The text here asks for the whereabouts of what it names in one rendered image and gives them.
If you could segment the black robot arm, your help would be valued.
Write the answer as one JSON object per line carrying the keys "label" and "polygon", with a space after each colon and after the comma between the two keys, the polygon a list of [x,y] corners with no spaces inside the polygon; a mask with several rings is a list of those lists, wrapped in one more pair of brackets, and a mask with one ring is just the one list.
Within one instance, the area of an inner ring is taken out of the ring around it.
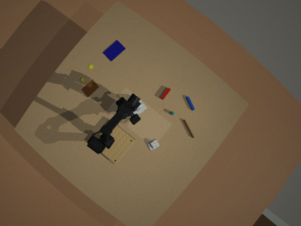
{"label": "black robot arm", "polygon": [[118,105],[116,114],[99,130],[99,132],[102,133],[100,138],[94,137],[94,135],[99,132],[92,134],[91,138],[87,142],[87,146],[97,154],[102,153],[106,147],[109,149],[115,141],[111,136],[112,130],[121,122],[122,119],[125,119],[130,116],[132,112],[136,111],[137,107],[140,105],[139,100],[140,98],[132,93],[128,100],[122,101]]}

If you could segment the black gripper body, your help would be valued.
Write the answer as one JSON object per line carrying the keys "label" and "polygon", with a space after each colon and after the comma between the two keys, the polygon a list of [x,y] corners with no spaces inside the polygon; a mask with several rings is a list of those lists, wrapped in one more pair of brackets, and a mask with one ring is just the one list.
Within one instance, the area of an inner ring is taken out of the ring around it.
{"label": "black gripper body", "polygon": [[[124,100],[125,100],[124,97],[121,97],[118,101],[116,101],[116,104],[119,105]],[[138,115],[135,115],[133,112],[132,112],[132,114],[130,114],[132,116],[130,121],[133,125],[135,125],[141,118]]]}

